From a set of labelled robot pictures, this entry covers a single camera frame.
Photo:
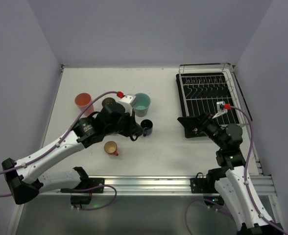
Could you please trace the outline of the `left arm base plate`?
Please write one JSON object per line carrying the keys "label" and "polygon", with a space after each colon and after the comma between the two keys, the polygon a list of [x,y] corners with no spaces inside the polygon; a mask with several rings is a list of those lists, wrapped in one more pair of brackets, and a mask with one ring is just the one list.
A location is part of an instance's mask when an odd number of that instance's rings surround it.
{"label": "left arm base plate", "polygon": [[104,178],[87,178],[79,183],[75,188],[62,188],[62,193],[103,193]]}

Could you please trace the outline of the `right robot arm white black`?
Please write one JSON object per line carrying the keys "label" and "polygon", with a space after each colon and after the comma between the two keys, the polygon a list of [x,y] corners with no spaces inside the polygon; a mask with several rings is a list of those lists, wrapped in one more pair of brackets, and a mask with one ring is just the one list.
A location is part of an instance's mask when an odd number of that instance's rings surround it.
{"label": "right robot arm white black", "polygon": [[220,126],[213,115],[177,119],[185,129],[197,130],[212,140],[218,168],[206,175],[208,186],[214,188],[228,207],[239,235],[282,235],[284,230],[269,215],[247,172],[247,161],[240,150],[242,128],[231,123]]}

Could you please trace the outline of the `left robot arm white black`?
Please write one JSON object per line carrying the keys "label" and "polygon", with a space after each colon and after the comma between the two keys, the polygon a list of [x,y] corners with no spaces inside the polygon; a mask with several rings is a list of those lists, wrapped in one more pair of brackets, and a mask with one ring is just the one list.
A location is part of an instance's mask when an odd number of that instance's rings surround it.
{"label": "left robot arm white black", "polygon": [[97,184],[80,166],[52,175],[47,174],[47,170],[111,134],[136,141],[143,129],[136,123],[133,111],[127,112],[121,104],[113,103],[79,119],[64,135],[37,152],[16,161],[4,160],[1,164],[4,177],[15,203],[27,203],[40,193],[56,189],[62,192],[93,191]]}

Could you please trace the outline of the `pale green mug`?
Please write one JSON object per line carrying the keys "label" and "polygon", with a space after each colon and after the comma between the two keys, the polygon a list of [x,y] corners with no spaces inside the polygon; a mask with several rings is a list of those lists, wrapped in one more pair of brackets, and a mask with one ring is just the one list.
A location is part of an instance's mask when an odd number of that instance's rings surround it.
{"label": "pale green mug", "polygon": [[133,110],[135,112],[135,115],[138,117],[144,117],[146,116],[151,99],[147,94],[144,93],[137,93],[136,96],[136,103],[133,106]]}

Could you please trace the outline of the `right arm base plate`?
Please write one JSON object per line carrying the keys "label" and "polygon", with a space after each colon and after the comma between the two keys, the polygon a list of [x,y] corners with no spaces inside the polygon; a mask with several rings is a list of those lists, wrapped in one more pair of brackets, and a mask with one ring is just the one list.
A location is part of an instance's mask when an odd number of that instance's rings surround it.
{"label": "right arm base plate", "polygon": [[190,189],[191,193],[202,193],[202,194],[210,194],[210,193],[218,193],[215,189],[213,179],[207,174],[204,176],[203,173],[199,172],[195,177],[190,178]]}

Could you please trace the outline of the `steel cup with cork base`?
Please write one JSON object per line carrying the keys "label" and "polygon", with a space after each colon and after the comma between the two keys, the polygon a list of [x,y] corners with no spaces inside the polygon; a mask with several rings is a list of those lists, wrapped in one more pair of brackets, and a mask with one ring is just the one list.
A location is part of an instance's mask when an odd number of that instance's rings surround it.
{"label": "steel cup with cork base", "polygon": [[103,101],[102,101],[102,107],[103,108],[112,108],[116,104],[117,104],[116,100],[114,98],[111,98],[111,97],[107,97],[107,98],[103,99]]}

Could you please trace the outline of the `pink plastic cup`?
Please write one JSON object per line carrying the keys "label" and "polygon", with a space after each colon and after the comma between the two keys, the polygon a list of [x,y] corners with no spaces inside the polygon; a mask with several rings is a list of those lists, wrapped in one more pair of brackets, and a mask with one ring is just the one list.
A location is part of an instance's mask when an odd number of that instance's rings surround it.
{"label": "pink plastic cup", "polygon": [[94,111],[94,106],[92,104],[92,97],[88,93],[80,93],[75,97],[75,104],[80,109],[80,111],[84,112],[84,115],[87,117]]}

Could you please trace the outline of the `orange cup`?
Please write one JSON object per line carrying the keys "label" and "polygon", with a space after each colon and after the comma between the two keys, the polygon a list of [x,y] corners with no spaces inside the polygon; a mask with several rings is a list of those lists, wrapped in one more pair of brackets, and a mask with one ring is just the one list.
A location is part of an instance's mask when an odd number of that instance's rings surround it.
{"label": "orange cup", "polygon": [[118,156],[118,146],[116,144],[116,142],[114,141],[108,141],[105,145],[104,145],[104,151],[109,154],[109,155],[115,155]]}

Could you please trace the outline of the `black cup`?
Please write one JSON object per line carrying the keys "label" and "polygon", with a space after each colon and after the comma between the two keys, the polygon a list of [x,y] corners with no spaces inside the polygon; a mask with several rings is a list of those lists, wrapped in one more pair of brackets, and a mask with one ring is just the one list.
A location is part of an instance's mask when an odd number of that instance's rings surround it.
{"label": "black cup", "polygon": [[140,136],[142,136],[143,133],[142,132],[137,132],[137,133],[134,133],[130,136],[130,139],[131,141],[136,141]]}

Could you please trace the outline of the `blue cup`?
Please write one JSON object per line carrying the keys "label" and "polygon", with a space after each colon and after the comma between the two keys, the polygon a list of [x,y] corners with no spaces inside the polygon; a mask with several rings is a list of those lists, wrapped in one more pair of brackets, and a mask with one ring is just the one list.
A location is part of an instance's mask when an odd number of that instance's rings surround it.
{"label": "blue cup", "polygon": [[153,131],[153,122],[149,119],[144,119],[141,122],[141,127],[143,129],[143,136],[147,137],[152,134]]}

